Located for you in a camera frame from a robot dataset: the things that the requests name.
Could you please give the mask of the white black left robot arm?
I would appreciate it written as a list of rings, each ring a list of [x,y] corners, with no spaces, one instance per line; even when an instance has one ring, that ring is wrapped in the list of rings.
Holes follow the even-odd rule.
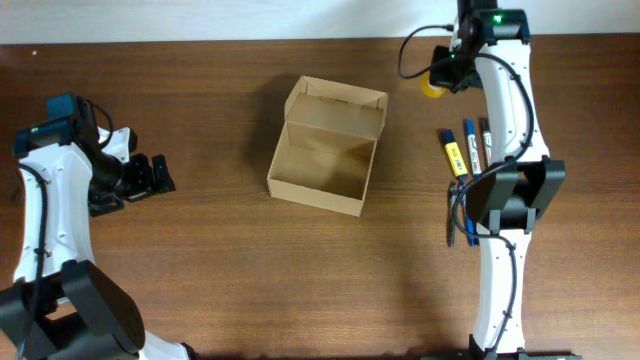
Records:
[[[195,359],[146,329],[135,301],[95,263],[90,220],[172,192],[163,155],[137,152],[128,128],[101,128],[101,107],[72,93],[46,101],[45,122],[16,134],[24,233],[1,330],[19,359]]]

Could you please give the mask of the yellow highlighter black cap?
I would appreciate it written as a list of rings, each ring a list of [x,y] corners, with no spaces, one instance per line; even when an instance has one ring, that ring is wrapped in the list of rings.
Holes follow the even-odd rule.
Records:
[[[466,179],[468,177],[468,170],[453,131],[451,129],[441,130],[440,136],[455,178],[458,180]]]

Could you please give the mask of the blue cap whiteboard marker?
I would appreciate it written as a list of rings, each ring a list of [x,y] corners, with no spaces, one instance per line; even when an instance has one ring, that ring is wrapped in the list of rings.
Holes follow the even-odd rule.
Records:
[[[472,174],[474,177],[482,173],[479,151],[477,146],[477,139],[475,134],[475,126],[472,119],[464,120],[464,130],[467,140],[469,158],[471,162]]]

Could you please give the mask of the brown cardboard box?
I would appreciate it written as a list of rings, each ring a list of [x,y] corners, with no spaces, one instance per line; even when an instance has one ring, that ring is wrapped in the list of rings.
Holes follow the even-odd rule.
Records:
[[[388,100],[383,91],[300,77],[284,103],[270,196],[360,216]]]

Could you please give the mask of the yellow tape roll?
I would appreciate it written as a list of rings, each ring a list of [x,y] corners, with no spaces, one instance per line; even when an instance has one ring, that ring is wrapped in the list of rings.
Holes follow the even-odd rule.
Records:
[[[432,85],[430,83],[429,71],[427,71],[425,74],[422,75],[421,82],[420,82],[420,89],[423,92],[423,94],[429,98],[440,98],[441,96],[443,96],[445,93],[448,92],[446,88]]]

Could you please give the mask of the blue clear ballpoint pen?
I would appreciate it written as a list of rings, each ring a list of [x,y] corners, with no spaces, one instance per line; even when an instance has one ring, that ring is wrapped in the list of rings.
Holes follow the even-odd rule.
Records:
[[[465,188],[465,182],[463,178],[458,178],[458,190],[459,193],[462,192]],[[466,195],[461,196],[461,207],[462,207],[462,215],[463,221],[465,225],[465,230],[469,233],[475,233],[473,221],[468,217],[467,208],[466,208]],[[475,247],[478,245],[478,239],[475,236],[467,235],[467,240],[470,247]]]

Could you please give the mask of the black clear ballpoint pen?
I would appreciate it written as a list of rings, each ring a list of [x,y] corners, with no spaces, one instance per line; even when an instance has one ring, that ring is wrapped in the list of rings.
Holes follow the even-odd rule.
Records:
[[[454,209],[453,205],[457,199],[457,184],[455,182],[451,182],[448,189],[448,220],[447,220],[447,243],[449,247],[453,247],[455,245],[455,235],[456,235],[456,225],[454,221]]]

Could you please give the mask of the black cap whiteboard marker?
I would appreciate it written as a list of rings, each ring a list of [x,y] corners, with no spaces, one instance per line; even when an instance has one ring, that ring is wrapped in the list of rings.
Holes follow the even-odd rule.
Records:
[[[492,136],[491,136],[489,119],[486,117],[482,117],[479,119],[479,124],[482,131],[486,163],[487,163],[487,166],[490,166],[492,164],[493,158],[492,158]]]

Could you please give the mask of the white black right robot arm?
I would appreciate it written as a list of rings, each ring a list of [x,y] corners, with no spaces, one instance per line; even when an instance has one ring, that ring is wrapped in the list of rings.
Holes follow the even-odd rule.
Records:
[[[454,34],[434,50],[430,84],[483,90],[492,138],[488,167],[463,191],[479,241],[480,300],[464,359],[527,359],[524,267],[536,223],[566,177],[538,124],[525,12],[495,1],[460,1]]]

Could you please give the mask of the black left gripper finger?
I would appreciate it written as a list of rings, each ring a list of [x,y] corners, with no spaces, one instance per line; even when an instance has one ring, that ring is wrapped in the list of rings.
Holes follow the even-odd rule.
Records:
[[[123,201],[115,196],[96,198],[89,203],[89,214],[92,217],[107,215],[124,208]]]
[[[152,158],[154,183],[152,189],[156,194],[173,192],[176,190],[175,183],[169,173],[166,158],[159,154]]]

